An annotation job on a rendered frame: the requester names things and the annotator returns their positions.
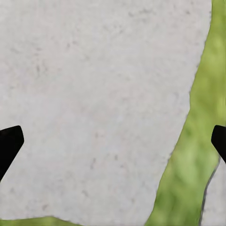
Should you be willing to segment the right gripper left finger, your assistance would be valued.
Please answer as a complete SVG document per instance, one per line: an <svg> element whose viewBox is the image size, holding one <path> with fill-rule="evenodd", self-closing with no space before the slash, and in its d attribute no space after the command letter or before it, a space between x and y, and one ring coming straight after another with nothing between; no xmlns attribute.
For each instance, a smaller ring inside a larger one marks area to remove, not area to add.
<svg viewBox="0 0 226 226"><path fill-rule="evenodd" d="M21 126L0 130L0 181L24 143Z"/></svg>

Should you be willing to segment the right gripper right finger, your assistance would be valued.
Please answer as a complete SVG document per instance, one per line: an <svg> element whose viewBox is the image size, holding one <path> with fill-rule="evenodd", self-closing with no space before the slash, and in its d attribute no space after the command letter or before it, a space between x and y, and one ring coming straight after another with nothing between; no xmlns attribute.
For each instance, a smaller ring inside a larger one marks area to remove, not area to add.
<svg viewBox="0 0 226 226"><path fill-rule="evenodd" d="M211 142L226 163L226 127L216 125L212 132Z"/></svg>

